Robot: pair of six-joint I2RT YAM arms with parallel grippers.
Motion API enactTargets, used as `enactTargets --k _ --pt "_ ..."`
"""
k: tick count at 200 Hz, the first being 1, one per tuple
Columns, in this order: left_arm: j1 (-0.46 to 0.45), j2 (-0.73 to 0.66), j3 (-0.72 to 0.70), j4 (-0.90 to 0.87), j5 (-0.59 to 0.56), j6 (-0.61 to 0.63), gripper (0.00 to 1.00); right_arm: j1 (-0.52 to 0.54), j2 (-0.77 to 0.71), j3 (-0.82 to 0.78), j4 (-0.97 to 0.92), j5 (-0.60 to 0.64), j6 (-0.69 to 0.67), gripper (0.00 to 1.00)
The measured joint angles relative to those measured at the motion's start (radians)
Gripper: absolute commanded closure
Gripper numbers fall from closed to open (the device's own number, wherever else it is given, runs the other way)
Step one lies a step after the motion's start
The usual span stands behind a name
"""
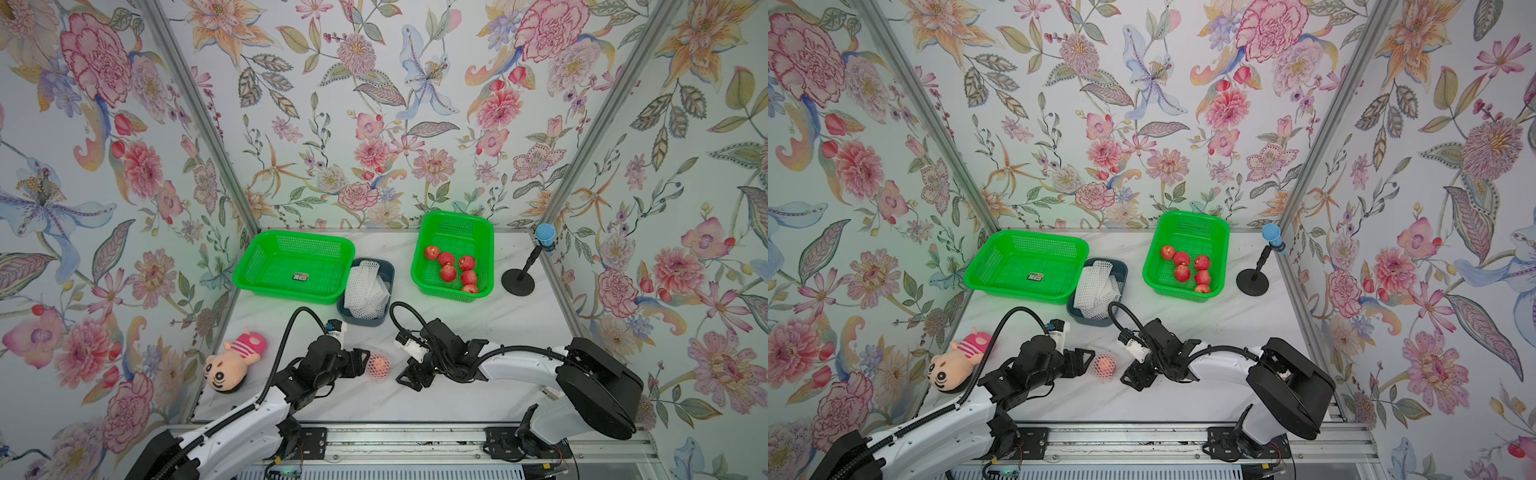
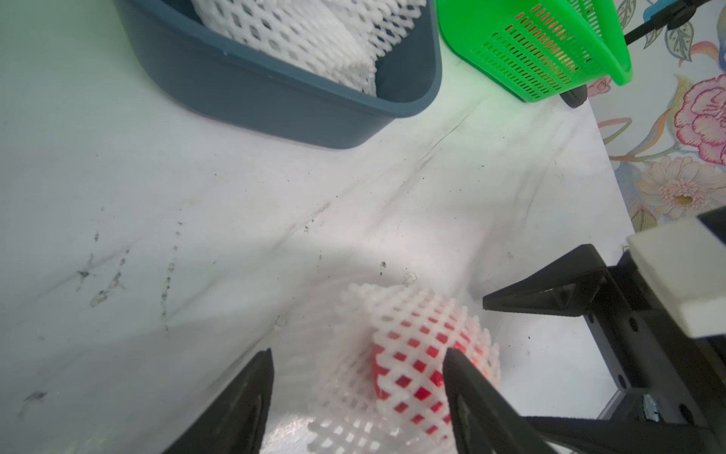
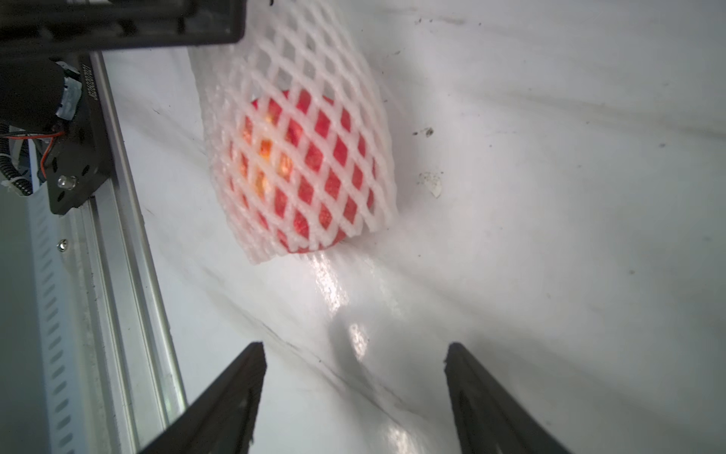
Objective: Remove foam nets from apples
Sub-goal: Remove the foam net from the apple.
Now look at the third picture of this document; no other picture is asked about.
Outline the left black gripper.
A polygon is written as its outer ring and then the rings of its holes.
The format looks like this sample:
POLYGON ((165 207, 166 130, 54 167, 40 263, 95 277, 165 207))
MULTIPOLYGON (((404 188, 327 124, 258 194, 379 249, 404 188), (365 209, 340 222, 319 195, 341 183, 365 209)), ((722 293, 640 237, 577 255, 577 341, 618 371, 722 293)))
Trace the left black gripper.
POLYGON ((247 3, 209 1, 3 1, 3 57, 236 43, 247 3))

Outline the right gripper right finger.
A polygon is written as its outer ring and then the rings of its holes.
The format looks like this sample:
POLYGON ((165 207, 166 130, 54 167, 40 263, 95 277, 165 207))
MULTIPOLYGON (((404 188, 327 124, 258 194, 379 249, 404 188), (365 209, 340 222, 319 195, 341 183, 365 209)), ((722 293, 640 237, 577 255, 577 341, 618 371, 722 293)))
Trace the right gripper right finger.
POLYGON ((463 453, 568 451, 463 344, 448 346, 444 372, 463 453))

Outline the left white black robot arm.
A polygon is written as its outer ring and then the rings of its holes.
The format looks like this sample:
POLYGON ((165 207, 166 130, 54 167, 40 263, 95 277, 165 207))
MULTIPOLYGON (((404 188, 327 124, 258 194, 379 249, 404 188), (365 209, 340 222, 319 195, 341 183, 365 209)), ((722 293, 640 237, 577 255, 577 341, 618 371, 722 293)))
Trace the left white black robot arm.
POLYGON ((95 51, 236 43, 244 1, 4 1, 1 117, 31 132, 76 114, 75 57, 95 51))

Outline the netted apple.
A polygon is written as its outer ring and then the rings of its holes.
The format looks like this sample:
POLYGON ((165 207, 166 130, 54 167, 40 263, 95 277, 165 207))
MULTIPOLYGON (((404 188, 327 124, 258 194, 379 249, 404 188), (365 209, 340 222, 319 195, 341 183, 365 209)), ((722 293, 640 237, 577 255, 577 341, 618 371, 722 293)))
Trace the netted apple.
POLYGON ((294 89, 246 101, 219 123, 217 193, 251 261, 321 251, 391 222, 391 141, 367 113, 294 89))

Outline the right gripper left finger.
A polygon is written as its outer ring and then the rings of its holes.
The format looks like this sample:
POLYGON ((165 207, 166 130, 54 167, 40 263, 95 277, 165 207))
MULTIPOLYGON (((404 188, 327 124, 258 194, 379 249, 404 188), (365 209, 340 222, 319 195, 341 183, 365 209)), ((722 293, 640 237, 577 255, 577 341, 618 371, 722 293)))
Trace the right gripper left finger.
POLYGON ((249 344, 144 453, 247 453, 253 443, 267 362, 249 344))

